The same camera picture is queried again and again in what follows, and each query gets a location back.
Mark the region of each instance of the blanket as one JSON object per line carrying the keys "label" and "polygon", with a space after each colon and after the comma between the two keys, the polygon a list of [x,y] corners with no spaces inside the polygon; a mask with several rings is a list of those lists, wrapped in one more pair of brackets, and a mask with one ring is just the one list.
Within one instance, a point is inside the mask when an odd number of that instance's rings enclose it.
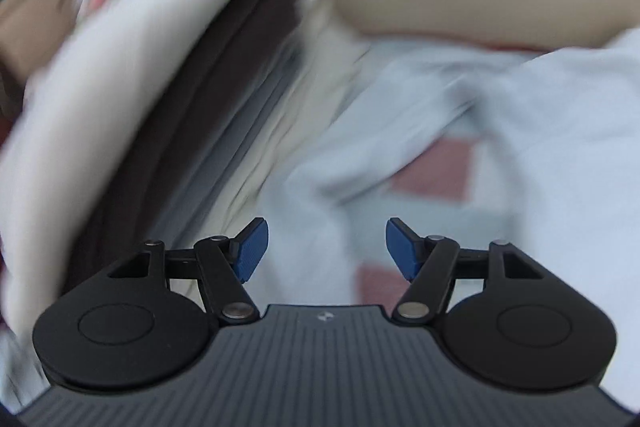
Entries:
{"label": "blanket", "polygon": [[2,315],[20,338],[146,113],[229,0],[113,0],[53,60],[0,158]]}
{"label": "blanket", "polygon": [[514,178],[508,239],[609,315],[618,346],[602,386],[637,410],[639,79],[640,30],[602,50],[524,63],[473,49],[399,58],[267,179],[258,212],[270,247],[254,277],[275,278],[285,302],[354,302],[343,204],[412,162],[473,106]]}

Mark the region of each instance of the blue fingertip pad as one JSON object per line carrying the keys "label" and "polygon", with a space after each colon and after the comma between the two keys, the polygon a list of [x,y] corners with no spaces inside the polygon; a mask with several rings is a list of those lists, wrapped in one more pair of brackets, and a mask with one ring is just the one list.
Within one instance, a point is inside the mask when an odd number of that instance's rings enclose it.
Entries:
{"label": "blue fingertip pad", "polygon": [[422,263],[418,261],[415,243],[392,220],[386,223],[386,249],[398,266],[402,276],[412,281],[418,275]]}
{"label": "blue fingertip pad", "polygon": [[238,260],[234,263],[234,272],[241,283],[244,284],[251,278],[268,246],[269,227],[262,219],[240,244]]}

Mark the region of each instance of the pink patch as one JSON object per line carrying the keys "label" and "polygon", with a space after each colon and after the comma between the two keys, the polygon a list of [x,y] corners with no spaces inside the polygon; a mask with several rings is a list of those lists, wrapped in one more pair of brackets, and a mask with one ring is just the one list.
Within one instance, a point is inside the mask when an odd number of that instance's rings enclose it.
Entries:
{"label": "pink patch", "polygon": [[382,304],[388,314],[409,287],[398,270],[382,266],[361,265],[356,281],[360,304]]}
{"label": "pink patch", "polygon": [[465,201],[474,141],[441,138],[391,178],[393,190]]}

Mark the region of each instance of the ribbed gray surface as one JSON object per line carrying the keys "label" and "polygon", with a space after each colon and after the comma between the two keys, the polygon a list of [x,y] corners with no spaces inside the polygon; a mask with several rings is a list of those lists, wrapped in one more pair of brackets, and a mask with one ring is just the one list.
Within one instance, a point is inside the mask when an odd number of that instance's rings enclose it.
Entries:
{"label": "ribbed gray surface", "polygon": [[595,388],[523,396],[479,383],[428,331],[396,327],[377,307],[284,306],[222,330],[198,364],[159,387],[111,397],[55,388],[21,416],[29,427],[622,427],[630,418]]}

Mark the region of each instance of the red pattern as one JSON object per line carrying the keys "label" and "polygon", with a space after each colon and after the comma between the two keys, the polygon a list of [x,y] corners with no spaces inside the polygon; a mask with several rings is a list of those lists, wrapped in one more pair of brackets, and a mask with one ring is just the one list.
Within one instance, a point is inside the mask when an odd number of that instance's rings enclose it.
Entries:
{"label": "red pattern", "polygon": [[393,190],[465,201],[474,145],[465,139],[437,140],[391,178]]}

